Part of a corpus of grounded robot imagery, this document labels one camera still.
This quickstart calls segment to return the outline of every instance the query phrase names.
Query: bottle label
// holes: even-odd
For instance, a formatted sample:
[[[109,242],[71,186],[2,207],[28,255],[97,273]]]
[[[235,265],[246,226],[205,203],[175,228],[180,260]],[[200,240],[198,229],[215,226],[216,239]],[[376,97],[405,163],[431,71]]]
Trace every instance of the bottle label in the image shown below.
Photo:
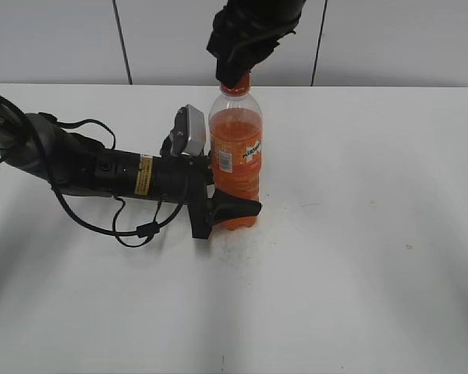
[[[234,175],[249,174],[262,163],[262,131],[240,142],[229,142],[211,135],[213,166]]]

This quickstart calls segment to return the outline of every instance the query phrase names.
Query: yellow label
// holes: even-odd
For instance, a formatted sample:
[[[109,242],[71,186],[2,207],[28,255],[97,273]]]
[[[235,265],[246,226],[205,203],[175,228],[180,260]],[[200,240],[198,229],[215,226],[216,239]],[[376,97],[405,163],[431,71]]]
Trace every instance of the yellow label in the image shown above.
[[[153,169],[153,157],[140,155],[139,174],[135,183],[135,194],[147,196],[151,185],[151,172]]]

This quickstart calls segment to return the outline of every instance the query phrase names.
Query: plastic bottle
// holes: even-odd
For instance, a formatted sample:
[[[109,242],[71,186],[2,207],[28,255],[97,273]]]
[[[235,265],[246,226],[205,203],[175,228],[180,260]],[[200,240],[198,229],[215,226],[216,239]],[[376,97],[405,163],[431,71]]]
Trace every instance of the plastic bottle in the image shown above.
[[[250,74],[232,89],[221,85],[221,95],[209,115],[211,169],[216,189],[243,199],[258,200],[262,166],[262,114],[250,95]],[[236,218],[222,225],[229,230],[251,227],[256,217]]]

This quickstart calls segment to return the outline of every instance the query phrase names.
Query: white tabletop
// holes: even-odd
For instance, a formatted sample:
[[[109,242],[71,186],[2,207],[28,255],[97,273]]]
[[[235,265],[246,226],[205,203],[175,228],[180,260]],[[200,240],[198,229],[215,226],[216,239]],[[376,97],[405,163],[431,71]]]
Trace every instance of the white tabletop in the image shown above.
[[[218,89],[0,84],[24,111],[97,118],[157,154]],[[74,224],[0,168],[0,372],[468,374],[468,89],[254,88],[257,225],[142,249]],[[86,126],[81,132],[110,139]],[[69,198],[105,227],[118,204]],[[132,201],[120,221],[148,222]]]

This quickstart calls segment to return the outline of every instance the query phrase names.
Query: wire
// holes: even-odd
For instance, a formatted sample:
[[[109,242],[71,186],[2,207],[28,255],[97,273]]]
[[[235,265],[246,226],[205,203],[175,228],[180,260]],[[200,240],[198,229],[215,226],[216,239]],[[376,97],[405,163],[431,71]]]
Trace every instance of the wire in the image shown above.
[[[55,183],[55,176],[54,172],[52,171],[50,161],[47,157],[47,153],[45,152],[45,148],[43,146],[43,143],[41,142],[40,136],[38,135],[37,130],[34,128],[33,124],[31,123],[30,119],[13,103],[5,99],[4,97],[0,96],[0,104],[5,105],[9,110],[11,110],[23,123],[24,126],[26,126],[27,131],[30,133],[31,139],[34,142],[34,145],[37,148],[38,155],[40,156],[40,159],[42,160],[44,167],[45,167],[45,173],[47,175],[47,180],[48,183],[51,185],[51,189],[59,201],[59,204],[61,204],[62,208],[64,211],[68,214],[68,216],[75,222],[77,222],[80,226],[83,226],[84,228],[87,228],[88,230],[92,230],[94,232],[97,232],[98,234],[102,235],[108,235],[108,236],[137,236],[138,231],[119,231],[119,232],[114,232],[112,230],[106,230],[104,228],[99,228],[97,226],[94,226],[92,224],[89,224],[88,222],[84,221],[80,217],[78,217],[69,204],[66,202],[66,199],[64,198],[64,195],[61,193],[59,187]]]
[[[79,122],[59,122],[59,121],[55,121],[55,123],[63,128],[63,129],[78,129],[79,127],[83,126],[83,125],[86,125],[87,123],[94,123],[95,125],[99,125],[100,127],[102,127],[104,130],[106,130],[107,132],[109,132],[112,136],[112,145],[111,145],[111,149],[114,150],[116,148],[116,135],[115,133],[103,122],[101,121],[98,121],[97,119],[84,119],[83,121],[79,121]]]
[[[64,198],[64,195],[61,193],[61,190],[59,189],[59,186],[57,185],[57,183],[55,181],[55,175],[54,175],[54,172],[52,170],[51,163],[50,163],[50,160],[48,159],[48,156],[47,156],[47,153],[46,153],[45,148],[43,146],[43,143],[41,142],[40,136],[38,135],[38,132],[34,128],[33,124],[30,121],[30,119],[16,105],[14,105],[12,102],[8,101],[7,99],[5,99],[2,96],[0,96],[0,104],[6,106],[10,111],[12,111],[12,113],[14,113],[19,118],[19,120],[23,123],[23,125],[26,126],[26,130],[30,133],[31,139],[33,140],[34,145],[37,148],[38,155],[40,156],[40,159],[42,160],[42,163],[44,164],[45,173],[47,175],[47,180],[48,180],[48,183],[51,185],[51,189],[52,189],[55,197],[57,198],[59,204],[61,204],[64,211],[68,214],[68,216],[73,221],[77,222],[80,226],[82,226],[82,227],[84,227],[84,228],[86,228],[88,230],[97,232],[98,234],[112,236],[112,237],[116,238],[116,240],[120,244],[122,244],[122,245],[124,245],[126,247],[136,248],[136,247],[140,247],[142,245],[146,245],[148,242],[150,242],[152,240],[152,238],[154,237],[154,235],[159,232],[159,229],[163,228],[164,226],[169,224],[173,219],[175,219],[175,217],[179,214],[180,210],[182,209],[182,207],[183,207],[183,205],[184,205],[184,203],[186,201],[187,191],[188,191],[188,188],[189,188],[189,175],[186,175],[186,180],[185,180],[185,183],[184,183],[184,191],[183,191],[183,195],[180,198],[179,203],[177,204],[177,206],[175,207],[173,212],[170,214],[170,216],[168,218],[166,218],[160,224],[156,221],[156,219],[157,219],[157,216],[158,216],[158,212],[161,209],[161,204],[162,204],[162,200],[163,200],[162,198],[158,201],[158,206],[157,206],[156,212],[154,214],[154,219],[153,219],[152,222],[150,222],[149,224],[143,224],[143,225],[137,227],[135,231],[117,231],[116,230],[116,220],[118,219],[118,216],[121,214],[123,208],[125,208],[125,206],[126,206],[125,200],[123,200],[122,198],[120,198],[118,196],[113,196],[113,197],[116,200],[118,200],[120,203],[122,203],[122,205],[120,206],[120,208],[116,212],[115,216],[113,217],[112,229],[111,230],[107,230],[107,229],[100,228],[98,226],[94,226],[92,224],[89,224],[88,222],[84,221],[82,218],[77,216],[76,213],[74,213],[74,211],[71,209],[69,204],[66,202],[66,199]],[[104,123],[102,123],[102,122],[100,122],[98,120],[86,119],[86,120],[83,120],[83,121],[80,121],[80,122],[65,123],[65,122],[58,122],[57,118],[55,118],[53,115],[50,115],[50,114],[47,114],[47,113],[42,113],[42,115],[47,116],[48,119],[50,119],[51,121],[57,123],[57,125],[59,125],[59,127],[64,128],[64,129],[77,129],[78,127],[80,127],[82,125],[85,125],[87,123],[94,123],[96,125],[99,125],[100,127],[106,129],[109,133],[111,133],[112,138],[113,138],[112,150],[115,149],[115,146],[116,146],[115,133],[109,127],[107,127],[107,125],[105,125]],[[129,244],[126,244],[123,240],[121,240],[121,237],[129,237],[129,236],[138,236],[139,238],[146,238],[146,239],[142,243],[140,243],[138,245],[129,245]]]
[[[127,244],[125,243],[120,235],[117,235],[117,230],[116,230],[116,220],[118,220],[118,217],[119,217],[119,214],[123,211],[123,209],[125,208],[126,206],[126,201],[124,199],[122,199],[121,197],[119,196],[113,196],[113,198],[117,201],[119,201],[122,205],[120,206],[120,208],[118,209],[118,211],[116,212],[115,216],[112,218],[112,230],[113,232],[116,234],[115,235],[115,239],[118,241],[119,244],[121,245],[124,245],[125,247],[128,247],[128,248],[139,248],[143,245],[146,245],[148,242],[150,242],[153,237],[154,237],[154,232],[153,233],[150,233],[147,238],[141,242],[140,244]],[[155,223],[156,222],[156,216],[158,215],[158,211],[160,210],[161,208],[161,200],[158,201],[158,207],[156,208],[156,213],[154,214],[154,219],[153,219],[153,222],[152,223]]]
[[[159,199],[158,205],[156,206],[156,212],[154,213],[153,221],[149,224],[152,227],[152,229],[149,230],[149,233],[148,233],[148,236],[147,236],[146,240],[144,240],[140,244],[135,244],[135,245],[134,244],[127,244],[119,237],[119,235],[115,235],[115,238],[118,241],[118,243],[121,244],[121,245],[124,245],[125,247],[128,247],[128,248],[139,248],[142,245],[146,245],[148,242],[150,242],[152,240],[152,238],[154,237],[154,235],[159,232],[160,228],[163,228],[164,226],[166,226],[167,224],[172,222],[175,219],[175,217],[177,217],[177,214],[179,214],[180,210],[182,209],[182,207],[183,207],[183,205],[184,205],[184,203],[186,201],[188,188],[189,188],[189,176],[187,175],[186,176],[186,182],[184,184],[184,191],[183,191],[182,196],[180,197],[180,201],[178,202],[177,206],[172,211],[172,213],[161,223],[158,223],[156,220],[158,218],[158,212],[161,209],[161,205],[163,204],[164,196],[162,196]],[[119,201],[122,204],[120,206],[120,208],[118,209],[118,211],[116,212],[115,216],[112,218],[112,230],[113,230],[113,232],[117,233],[117,231],[116,231],[116,221],[118,220],[119,215],[121,214],[121,212],[125,208],[126,201],[124,199],[122,199],[121,197],[119,197],[119,196],[113,196],[113,198],[115,200]]]

